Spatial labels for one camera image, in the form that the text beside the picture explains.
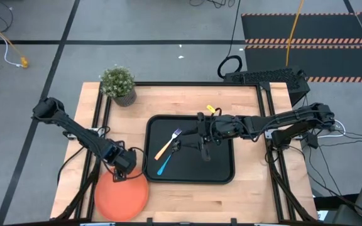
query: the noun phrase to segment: wooden tabletop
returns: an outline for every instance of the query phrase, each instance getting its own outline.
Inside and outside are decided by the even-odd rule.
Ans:
[[[83,84],[75,121],[91,127],[99,83]],[[210,114],[206,105],[220,107],[223,114],[260,115],[258,98],[254,87],[136,87],[138,98],[129,107],[111,105],[107,137],[123,140],[127,147],[143,148],[146,123],[157,114],[193,115],[201,111]],[[271,94],[276,113],[292,109],[287,87],[284,83],[271,83]],[[102,103],[100,118],[105,103]],[[132,222],[221,222],[228,223],[237,218],[239,223],[277,222],[275,202],[269,168],[265,162],[265,142],[234,139],[235,177],[226,185],[188,185],[150,183],[149,200],[143,211]],[[292,146],[300,149],[300,143]],[[80,148],[77,141],[69,141],[65,159]],[[284,151],[288,178],[293,194],[305,209],[317,218],[314,200],[303,156],[297,150]],[[142,155],[137,152],[141,167]],[[84,166],[85,152],[72,160],[62,171],[60,183],[52,208],[51,217],[56,217],[77,193]],[[285,196],[280,190],[284,217],[288,218]],[[89,195],[85,196],[87,204]],[[82,215],[85,216],[86,205]],[[94,221],[106,221],[95,209]]]

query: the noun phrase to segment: orange plate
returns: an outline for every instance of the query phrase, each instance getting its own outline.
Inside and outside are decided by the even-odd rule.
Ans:
[[[128,177],[141,173],[134,169]],[[112,174],[105,172],[97,182],[94,202],[99,213],[108,220],[125,222],[137,216],[148,201],[148,181],[142,174],[122,182],[112,182]]]

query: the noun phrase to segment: plastic tray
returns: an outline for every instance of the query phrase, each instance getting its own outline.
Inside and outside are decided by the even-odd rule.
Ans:
[[[143,160],[143,168],[147,164],[144,174],[149,181],[226,184],[234,178],[232,140],[223,141],[220,146],[210,144],[210,161],[204,161],[198,150],[183,147],[173,154],[162,175],[157,175],[157,171],[172,152],[171,145],[159,160],[155,160],[157,152],[170,140],[176,129],[183,131],[192,129],[196,126],[196,122],[197,116],[157,115],[149,119],[145,138],[147,162]],[[192,143],[199,140],[199,135],[193,134],[179,138],[181,142]]]

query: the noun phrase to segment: gray pot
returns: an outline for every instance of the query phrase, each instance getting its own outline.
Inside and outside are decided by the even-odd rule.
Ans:
[[[127,93],[125,96],[113,97],[113,99],[119,106],[127,107],[133,104],[136,100],[135,88],[132,88],[132,90],[129,93]]]

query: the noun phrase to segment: fork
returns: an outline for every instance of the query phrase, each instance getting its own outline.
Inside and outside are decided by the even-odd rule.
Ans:
[[[178,136],[180,135],[180,133],[182,132],[181,129],[177,129],[176,131],[173,132],[171,139],[166,143],[166,145],[164,145],[164,147],[162,147],[162,149],[156,154],[155,156],[155,160],[158,160],[162,154],[164,153],[164,151],[168,148],[168,146],[170,145],[170,143]]]

